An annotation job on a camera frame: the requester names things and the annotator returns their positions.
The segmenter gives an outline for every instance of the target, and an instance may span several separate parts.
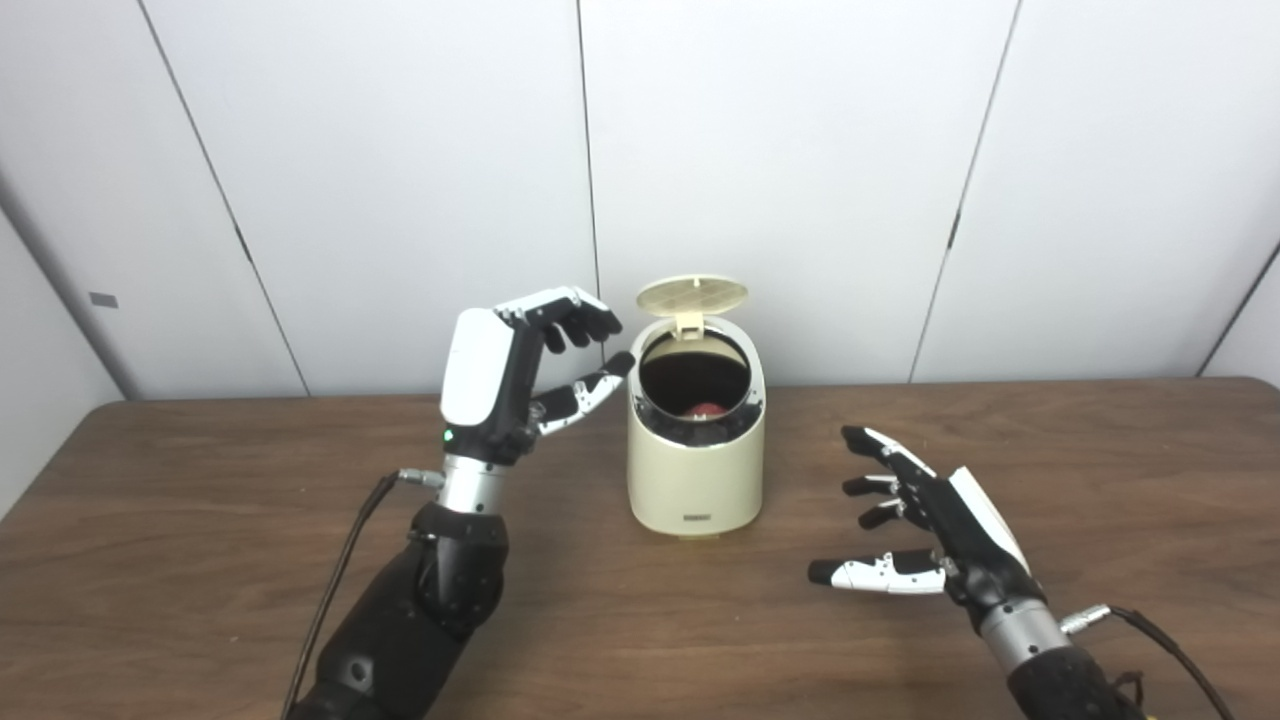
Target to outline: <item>cable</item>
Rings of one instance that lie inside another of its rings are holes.
[[[288,720],[289,712],[293,706],[298,702],[298,691],[302,688],[302,678],[307,674],[307,665],[311,662],[311,651],[315,648],[316,638],[320,637],[320,626],[324,624],[324,616],[329,612],[329,603],[333,602],[333,596],[338,589],[338,584],[342,582],[342,574],[347,569],[347,561],[351,560],[351,551],[356,548],[356,541],[360,538],[360,530],[364,529],[365,521],[369,516],[374,514],[378,509],[378,503],[387,497],[387,493],[396,487],[396,480],[399,479],[399,471],[384,475],[374,486],[374,489],[369,493],[369,498],[365,503],[360,506],[360,512],[356,514],[356,521],[351,525],[351,532],[347,533],[347,542],[343,543],[342,551],[338,553],[338,562],[333,568],[333,575],[329,578],[329,585],[324,589],[324,594],[320,596],[320,606],[316,607],[316,615],[311,619],[311,626],[307,628],[307,637],[302,641],[302,655],[298,656],[298,666],[293,670],[293,680],[289,682],[289,692],[284,696],[284,708],[280,711],[280,720]]]
[[[1210,683],[1208,678],[1204,676],[1204,673],[1201,673],[1201,669],[1192,662],[1192,659],[1187,657],[1187,653],[1183,652],[1183,648],[1178,647],[1174,638],[1165,634],[1158,625],[1148,620],[1137,610],[1125,610],[1124,607],[1116,607],[1112,605],[1111,612],[1117,618],[1121,618],[1125,623],[1133,625],[1148,638],[1156,641],[1156,644],[1165,648],[1165,652],[1176,657],[1178,661],[1183,664],[1183,667],[1190,673],[1196,684],[1204,691],[1204,696],[1208,697],[1208,701],[1213,705],[1213,710],[1217,710],[1217,714],[1222,717],[1222,720],[1235,720],[1235,716],[1231,715],[1231,710],[1226,706],[1226,702],[1222,701],[1222,696],[1217,694],[1217,691],[1213,688],[1213,683]]]
[[[1133,685],[1133,698],[1130,700],[1124,693],[1120,693],[1120,688],[1125,685]],[[1120,673],[1120,675],[1111,680],[1111,689],[1116,691],[1120,697],[1123,697],[1128,705],[1133,706],[1143,717],[1146,712],[1142,712],[1142,702],[1146,700],[1146,693],[1142,689],[1142,673],[1138,670],[1129,670],[1128,673]]]

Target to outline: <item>robotic arm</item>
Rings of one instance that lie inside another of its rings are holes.
[[[604,342],[622,331],[607,306],[576,287],[547,290],[458,318],[444,372],[443,473],[401,470],[379,482],[343,548],[305,644],[285,720],[419,720],[443,688],[471,634],[502,597],[507,529],[498,515],[507,470],[544,434],[594,410],[635,360],[603,368],[536,397],[543,348]],[[325,644],[316,682],[298,702],[328,601],[360,527],[396,482],[439,491],[413,518],[408,544],[374,578]]]
[[[809,565],[812,582],[890,593],[945,592],[969,614],[1029,720],[1144,720],[1053,619],[1012,533],[968,469],[938,478],[919,457],[876,430],[845,427],[842,434],[851,452],[873,457],[893,473],[844,484],[850,496],[890,496],[864,512],[859,524],[873,529],[906,519],[932,532],[941,552],[817,560]],[[1064,625],[1074,632],[1097,619]]]

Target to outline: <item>table surface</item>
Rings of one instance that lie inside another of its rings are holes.
[[[444,719],[1014,719],[942,597],[809,584],[810,559],[928,544],[874,533],[840,482],[841,424],[969,465],[1057,614],[1137,607],[1239,717],[1275,710],[1280,396],[1244,379],[778,388],[764,510],[718,539],[650,533],[625,489],[621,398],[543,439],[504,497],[506,597],[433,710]],[[434,397],[115,404],[0,523],[0,716],[274,717],[355,510],[436,468]],[[335,624],[403,544],[425,491],[365,530]],[[1148,711],[1210,717],[1183,670],[1114,621],[1085,634]]]

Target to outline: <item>lid hinge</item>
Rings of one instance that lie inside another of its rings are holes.
[[[676,313],[676,340],[703,340],[703,314]]]

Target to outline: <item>trash can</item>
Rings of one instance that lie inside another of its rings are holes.
[[[714,536],[760,511],[764,373],[746,333],[718,316],[746,295],[728,278],[682,275],[636,299],[662,318],[631,346],[627,375],[627,492],[652,530]]]

